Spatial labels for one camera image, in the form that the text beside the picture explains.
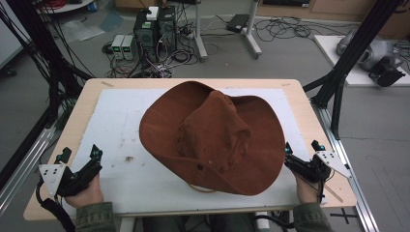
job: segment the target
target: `white panel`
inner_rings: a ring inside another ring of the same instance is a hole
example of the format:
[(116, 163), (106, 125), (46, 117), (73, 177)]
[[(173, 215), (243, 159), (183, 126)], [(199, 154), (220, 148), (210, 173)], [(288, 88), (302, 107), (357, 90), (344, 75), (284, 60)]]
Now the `white panel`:
[[(102, 191), (106, 201), (113, 201), (115, 213), (149, 215), (254, 207), (263, 211), (266, 206), (298, 204), (295, 178), (286, 167), (267, 190), (255, 196), (243, 196), (195, 191), (154, 159), (139, 141), (139, 122), (146, 109), (165, 91), (102, 91), (83, 136), (72, 171), (79, 170), (89, 160), (93, 144), (102, 149)], [(222, 91), (230, 96), (255, 95), (266, 100), (277, 113), (295, 155), (308, 160), (308, 151), (282, 90), (228, 88)], [(64, 205), (74, 214), (72, 208)]]

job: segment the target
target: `computer tower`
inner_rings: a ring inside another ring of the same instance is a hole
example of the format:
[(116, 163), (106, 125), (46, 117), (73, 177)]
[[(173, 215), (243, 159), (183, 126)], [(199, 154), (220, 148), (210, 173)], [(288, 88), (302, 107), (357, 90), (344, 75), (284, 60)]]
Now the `computer tower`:
[(139, 56), (145, 52), (151, 62), (157, 62), (157, 44), (160, 39), (158, 22), (147, 20), (147, 12), (141, 11), (136, 16), (133, 34)]
[(174, 6), (160, 9), (160, 15), (158, 16), (160, 38), (162, 40), (162, 48), (166, 49), (168, 55), (169, 53), (177, 50), (175, 21), (176, 15)]

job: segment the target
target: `sleeve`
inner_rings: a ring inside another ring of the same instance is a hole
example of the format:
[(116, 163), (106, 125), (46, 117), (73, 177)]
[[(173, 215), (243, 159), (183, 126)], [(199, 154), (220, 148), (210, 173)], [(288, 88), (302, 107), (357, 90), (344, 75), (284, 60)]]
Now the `sleeve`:
[(115, 231), (112, 202), (103, 202), (77, 209), (75, 231)]
[(319, 203), (309, 203), (293, 209), (295, 229), (298, 232), (334, 231)]

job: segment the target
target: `wire bundle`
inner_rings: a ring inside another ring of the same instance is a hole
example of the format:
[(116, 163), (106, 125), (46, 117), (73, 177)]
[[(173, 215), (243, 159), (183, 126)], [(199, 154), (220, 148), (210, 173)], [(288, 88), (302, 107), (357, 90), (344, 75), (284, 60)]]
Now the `wire bundle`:
[[(261, 20), (254, 24), (255, 32), (258, 38), (263, 42), (272, 42), (274, 39), (291, 39), (291, 38), (305, 38), (313, 41), (310, 37), (312, 32), (323, 35), (317, 28), (322, 28), (330, 32), (327, 35), (344, 35), (333, 27), (348, 27), (357, 24), (346, 25), (327, 25), (316, 22), (304, 22), (297, 17), (272, 17), (270, 19)], [(262, 36), (261, 32), (267, 31), (269, 36)]]

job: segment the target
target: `hat crown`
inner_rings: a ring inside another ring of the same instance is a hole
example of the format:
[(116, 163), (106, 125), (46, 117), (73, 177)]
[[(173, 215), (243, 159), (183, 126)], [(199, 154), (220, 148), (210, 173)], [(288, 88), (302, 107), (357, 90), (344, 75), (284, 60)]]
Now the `hat crown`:
[(178, 153), (226, 172), (247, 153), (251, 130), (238, 116), (232, 100), (212, 91), (179, 128)]

